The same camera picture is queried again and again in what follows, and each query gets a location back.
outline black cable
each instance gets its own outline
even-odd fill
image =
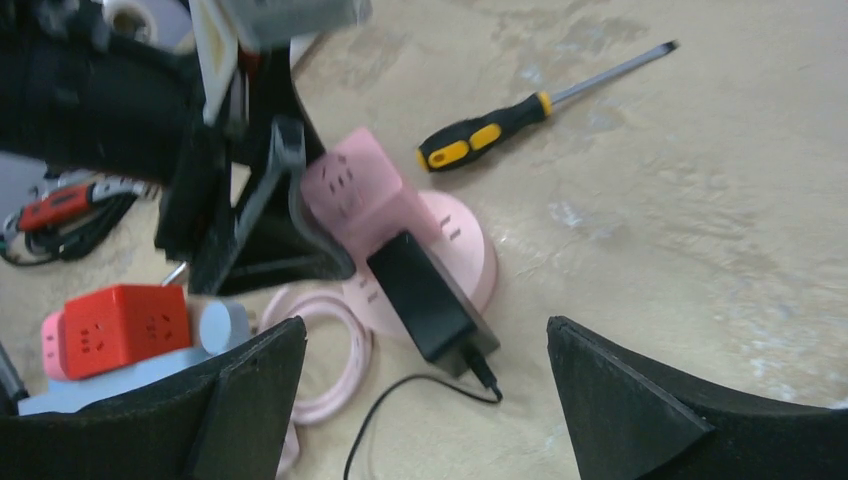
[[[116,195],[99,205],[91,219],[68,232],[46,228],[26,233],[24,243],[36,260],[23,261],[10,255],[10,245],[0,248],[0,258],[15,267],[36,267],[56,261],[72,262],[87,257],[123,219],[135,203],[136,196],[130,193]]]
[[[503,393],[501,393],[500,388],[498,388],[497,379],[495,378],[494,374],[492,374],[492,371],[489,369],[489,366],[486,364],[486,359],[483,358],[483,356],[479,353],[475,352],[470,356],[468,363],[474,374],[477,376],[478,379],[480,379],[480,382],[487,389],[491,390],[492,393],[495,394],[495,398],[487,398],[476,393],[469,392],[460,388],[457,385],[454,385],[451,382],[426,373],[416,373],[398,380],[397,382],[389,386],[389,388],[387,388],[382,394],[380,394],[379,397],[377,397],[377,400],[375,400],[374,404],[371,405],[371,408],[368,409],[368,413],[365,414],[365,419],[362,421],[362,426],[359,427],[359,432],[356,434],[356,439],[354,439],[353,445],[350,447],[350,453],[348,453],[347,455],[343,479],[349,480],[350,478],[350,469],[353,466],[353,459],[356,456],[356,451],[359,449],[359,445],[362,443],[362,439],[365,437],[365,431],[368,429],[368,425],[371,423],[371,420],[373,420],[374,414],[377,412],[377,409],[386,400],[389,394],[397,390],[401,385],[405,383],[409,383],[413,380],[428,380],[430,382],[437,383],[443,387],[447,387],[453,390],[454,392],[459,393],[460,395],[463,395],[481,403],[486,403],[489,405],[497,405],[501,403],[503,401]]]

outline black foam piece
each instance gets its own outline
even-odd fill
[[[0,478],[273,479],[305,351],[292,319],[74,414],[0,416]]]
[[[846,410],[725,388],[565,317],[548,353],[582,480],[848,478]]]

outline black wire bundle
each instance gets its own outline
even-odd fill
[[[83,225],[70,231],[48,227],[38,232],[24,234],[27,251],[36,260],[21,260],[10,254],[10,245],[0,248],[0,258],[15,267],[36,267],[56,261],[73,262],[87,257],[118,225],[135,203],[131,193],[116,195],[103,201]]]

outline beige floor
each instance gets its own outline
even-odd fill
[[[519,3],[375,0],[372,21],[320,45],[299,79],[327,144],[366,125],[426,187],[412,152],[436,128],[681,43],[434,183],[496,242],[502,275],[485,316],[503,340],[491,363],[507,401],[486,409],[405,387],[381,410],[355,478],[578,478],[545,351],[555,314],[730,387],[848,404],[848,4]],[[0,267],[0,337],[35,390],[46,313],[166,273],[154,222],[155,208],[137,208],[85,263]],[[267,299],[246,302],[261,311]],[[305,391],[340,371],[342,330],[311,335]],[[426,368],[389,341],[374,360],[350,408],[301,432],[293,478],[340,478],[373,399]]]

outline yellow and black handle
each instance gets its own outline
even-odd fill
[[[448,125],[418,147],[418,163],[428,172],[464,167],[524,127],[545,121],[552,112],[550,95],[537,92],[512,107]]]

